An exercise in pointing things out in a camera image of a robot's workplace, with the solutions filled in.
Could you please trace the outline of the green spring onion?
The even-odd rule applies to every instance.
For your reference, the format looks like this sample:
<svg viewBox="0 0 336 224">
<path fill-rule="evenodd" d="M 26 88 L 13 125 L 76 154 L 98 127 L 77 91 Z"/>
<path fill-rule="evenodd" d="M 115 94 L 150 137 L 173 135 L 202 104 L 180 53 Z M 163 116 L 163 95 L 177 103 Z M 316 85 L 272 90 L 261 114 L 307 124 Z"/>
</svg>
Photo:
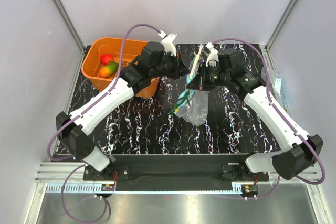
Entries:
<svg viewBox="0 0 336 224">
<path fill-rule="evenodd" d="M 193 58 L 193 60 L 190 63 L 190 73 L 186 75 L 186 86 L 195 78 L 196 73 L 198 71 L 199 68 L 199 59 L 201 57 L 201 53 L 202 50 L 204 49 L 204 45 L 203 44 L 199 44 L 198 46 L 198 52 L 195 53 L 195 57 Z M 191 100 L 193 99 L 194 95 L 195 95 L 195 90 L 192 90 L 190 88 L 185 87 L 185 90 L 182 92 L 182 94 L 179 96 L 177 103 L 174 105 L 174 107 L 172 108 L 172 110 L 169 112 L 169 114 L 172 113 L 177 113 L 181 107 L 183 107 L 184 105 L 188 105 L 191 106 Z"/>
</svg>

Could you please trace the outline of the clear zip top bag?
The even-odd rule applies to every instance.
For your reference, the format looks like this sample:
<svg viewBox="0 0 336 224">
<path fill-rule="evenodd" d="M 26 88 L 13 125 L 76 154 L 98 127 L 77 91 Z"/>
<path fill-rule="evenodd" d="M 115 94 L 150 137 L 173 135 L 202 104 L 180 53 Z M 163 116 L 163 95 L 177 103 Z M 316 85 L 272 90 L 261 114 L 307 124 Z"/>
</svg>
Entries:
<svg viewBox="0 0 336 224">
<path fill-rule="evenodd" d="M 198 91 L 185 88 L 179 95 L 172 112 L 179 118 L 195 126 L 204 124 L 208 116 L 209 91 Z"/>
</svg>

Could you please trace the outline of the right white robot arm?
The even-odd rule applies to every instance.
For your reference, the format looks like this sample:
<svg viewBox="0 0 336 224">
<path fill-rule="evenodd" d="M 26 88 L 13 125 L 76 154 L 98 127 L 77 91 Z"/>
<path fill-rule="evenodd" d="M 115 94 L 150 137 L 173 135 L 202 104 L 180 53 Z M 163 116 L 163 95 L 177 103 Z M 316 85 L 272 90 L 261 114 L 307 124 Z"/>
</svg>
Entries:
<svg viewBox="0 0 336 224">
<path fill-rule="evenodd" d="M 211 91 L 219 86 L 226 86 L 249 106 L 265 123 L 280 146 L 280 150 L 276 152 L 249 156 L 238 167 L 242 179 L 250 180 L 258 172 L 276 172 L 282 178 L 291 180 L 320 162 L 322 138 L 319 135 L 311 136 L 297 125 L 267 92 L 266 84 L 257 72 L 201 64 L 198 69 L 192 70 L 187 84 L 187 88 L 198 91 Z"/>
</svg>

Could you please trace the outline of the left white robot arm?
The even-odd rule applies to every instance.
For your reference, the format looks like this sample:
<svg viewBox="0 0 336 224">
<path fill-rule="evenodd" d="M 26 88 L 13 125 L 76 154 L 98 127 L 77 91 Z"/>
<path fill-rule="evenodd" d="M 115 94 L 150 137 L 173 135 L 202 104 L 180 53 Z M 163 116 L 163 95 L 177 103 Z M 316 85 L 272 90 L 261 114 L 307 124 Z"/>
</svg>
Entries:
<svg viewBox="0 0 336 224">
<path fill-rule="evenodd" d="M 75 110 L 72 116 L 59 113 L 56 138 L 74 159 L 92 166 L 99 178 L 107 180 L 113 175 L 111 160 L 89 138 L 92 131 L 115 108 L 148 87 L 153 78 L 179 79 L 189 72 L 179 55 L 165 52 L 139 55 L 121 70 L 119 78 Z"/>
</svg>

